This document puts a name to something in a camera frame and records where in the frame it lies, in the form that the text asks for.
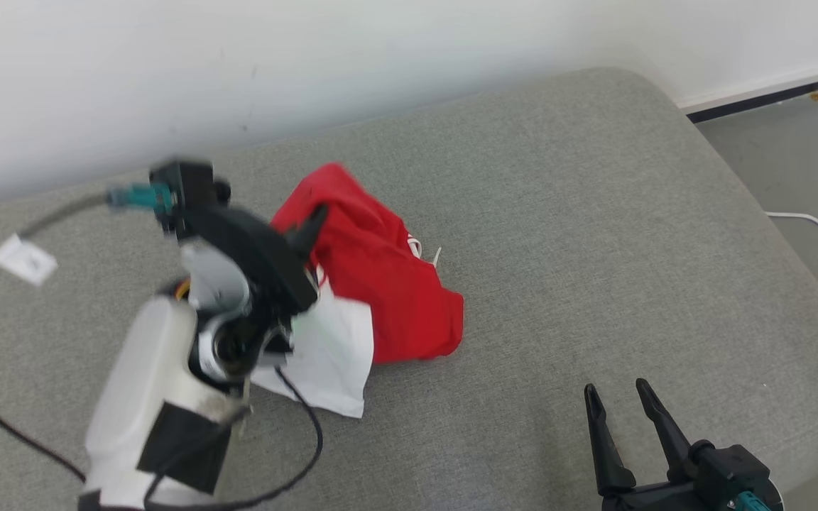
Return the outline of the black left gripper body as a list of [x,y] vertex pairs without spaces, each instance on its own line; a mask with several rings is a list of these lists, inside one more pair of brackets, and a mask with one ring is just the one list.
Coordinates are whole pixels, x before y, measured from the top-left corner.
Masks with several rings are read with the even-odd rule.
[[195,235],[201,236],[240,269],[246,279],[267,294],[283,316],[297,316],[317,299],[314,280],[280,233],[249,210],[239,207],[202,207],[184,213]]

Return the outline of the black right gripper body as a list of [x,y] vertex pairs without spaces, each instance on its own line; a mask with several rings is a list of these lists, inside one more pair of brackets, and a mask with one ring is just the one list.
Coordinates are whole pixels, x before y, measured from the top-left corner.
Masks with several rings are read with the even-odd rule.
[[701,478],[687,484],[655,484],[635,486],[626,481],[599,480],[601,511],[720,511],[717,505],[703,501],[697,488],[723,492],[731,484],[730,478],[714,480]]

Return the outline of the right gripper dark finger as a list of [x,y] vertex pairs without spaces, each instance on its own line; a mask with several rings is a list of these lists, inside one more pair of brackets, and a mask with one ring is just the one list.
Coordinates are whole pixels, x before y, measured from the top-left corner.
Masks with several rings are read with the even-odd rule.
[[607,426],[605,407],[593,384],[585,385],[584,401],[587,405],[587,426],[598,494],[603,498],[613,498],[633,491],[636,479],[618,453]]
[[645,378],[636,379],[636,390],[646,417],[655,425],[668,466],[668,481],[672,484],[685,484],[695,472],[691,468],[691,444]]

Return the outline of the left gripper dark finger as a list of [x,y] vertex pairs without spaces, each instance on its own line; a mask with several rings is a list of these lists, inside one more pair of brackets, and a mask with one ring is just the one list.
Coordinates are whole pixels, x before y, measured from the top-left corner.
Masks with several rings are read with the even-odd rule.
[[308,260],[328,216],[327,204],[318,204],[298,226],[288,231],[288,243],[300,260]]

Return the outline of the red white jersey with lettering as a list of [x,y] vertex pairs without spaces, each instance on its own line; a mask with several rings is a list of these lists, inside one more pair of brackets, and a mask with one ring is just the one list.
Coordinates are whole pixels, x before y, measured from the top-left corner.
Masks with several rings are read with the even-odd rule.
[[320,295],[293,320],[282,375],[257,368],[251,381],[344,417],[363,417],[375,365],[450,356],[463,340],[464,298],[447,289],[435,260],[402,218],[339,163],[302,179],[272,226],[302,226],[318,206],[327,219],[309,256]]

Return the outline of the black wall baseboard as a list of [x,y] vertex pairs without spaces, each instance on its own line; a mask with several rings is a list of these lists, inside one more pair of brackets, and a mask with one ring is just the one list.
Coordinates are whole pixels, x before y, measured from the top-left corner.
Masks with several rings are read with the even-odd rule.
[[733,101],[730,104],[723,106],[715,106],[714,108],[707,108],[705,110],[686,114],[688,119],[694,125],[696,123],[704,123],[714,119],[721,119],[721,117],[730,116],[731,114],[739,114],[746,111],[762,108],[764,106],[772,106],[773,104],[781,103],[793,98],[801,96],[809,96],[810,94],[818,94],[818,82],[799,85],[790,89],[764,94],[763,96],[756,96],[747,98],[741,101]]

